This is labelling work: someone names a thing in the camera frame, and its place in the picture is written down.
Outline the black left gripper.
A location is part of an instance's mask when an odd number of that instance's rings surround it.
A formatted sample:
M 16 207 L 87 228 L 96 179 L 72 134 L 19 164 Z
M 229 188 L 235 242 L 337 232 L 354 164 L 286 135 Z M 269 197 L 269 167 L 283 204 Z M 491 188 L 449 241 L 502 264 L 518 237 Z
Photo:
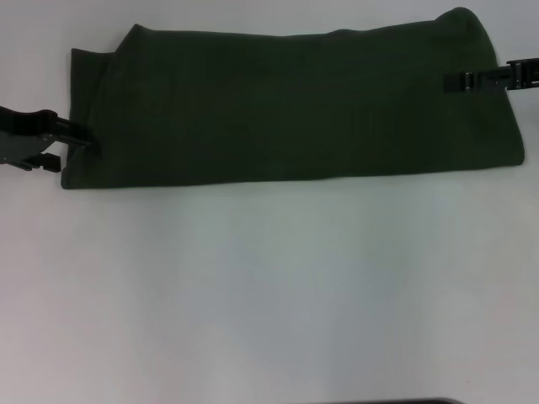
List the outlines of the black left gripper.
M 47 109 L 21 113 L 1 108 L 1 164 L 24 171 L 42 168 L 60 173 L 61 158 L 44 153 L 56 140 L 94 154 L 100 153 L 97 138 L 84 125 L 58 118 L 57 113 Z

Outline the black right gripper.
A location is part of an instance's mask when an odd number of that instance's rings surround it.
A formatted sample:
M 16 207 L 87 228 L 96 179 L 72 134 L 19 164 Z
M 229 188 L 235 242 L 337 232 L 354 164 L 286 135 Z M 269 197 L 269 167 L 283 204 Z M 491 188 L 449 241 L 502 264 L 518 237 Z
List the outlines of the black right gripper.
M 497 90 L 508 91 L 537 88 L 539 81 L 539 59 L 508 61 L 510 69 L 494 69 L 480 72 L 458 72 L 445 74 L 445 93 L 476 93 Z

